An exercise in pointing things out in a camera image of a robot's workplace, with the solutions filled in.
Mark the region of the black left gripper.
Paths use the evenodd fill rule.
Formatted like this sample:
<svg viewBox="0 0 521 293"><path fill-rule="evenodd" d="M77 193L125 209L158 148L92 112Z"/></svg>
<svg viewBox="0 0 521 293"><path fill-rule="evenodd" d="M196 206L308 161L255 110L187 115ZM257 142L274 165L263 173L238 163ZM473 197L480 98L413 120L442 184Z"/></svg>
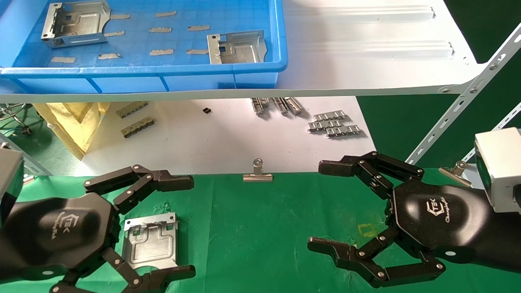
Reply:
<svg viewBox="0 0 521 293"><path fill-rule="evenodd" d="M127 214L155 191L193 189L191 175L134 165L88 179L83 186L89 193L79 198L14 204L1 227L2 282L65 275L50 293L90 293L76 283L107 262L127 282L123 293L165 293L171 282L196 275L193 265L138 275L113 249L121 230L119 214ZM122 188L113 205L101 197Z"/></svg>

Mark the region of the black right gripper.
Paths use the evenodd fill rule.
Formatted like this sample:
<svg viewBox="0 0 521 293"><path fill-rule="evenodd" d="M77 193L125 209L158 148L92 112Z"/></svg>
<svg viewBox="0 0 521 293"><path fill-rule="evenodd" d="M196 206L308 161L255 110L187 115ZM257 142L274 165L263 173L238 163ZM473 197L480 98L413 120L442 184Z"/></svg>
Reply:
<svg viewBox="0 0 521 293"><path fill-rule="evenodd" d="M436 258L520 272L520 215L495 212L484 190L424 183L423 169L376 151L322 160L318 172L357 177L380 199L391 199L391 227L361 248L319 237L307 241L310 251L331 256L335 267L356 272L374 288L435 280L446 270ZM404 183L394 188L385 175ZM375 263L394 242L421 262L388 268Z"/></svg>

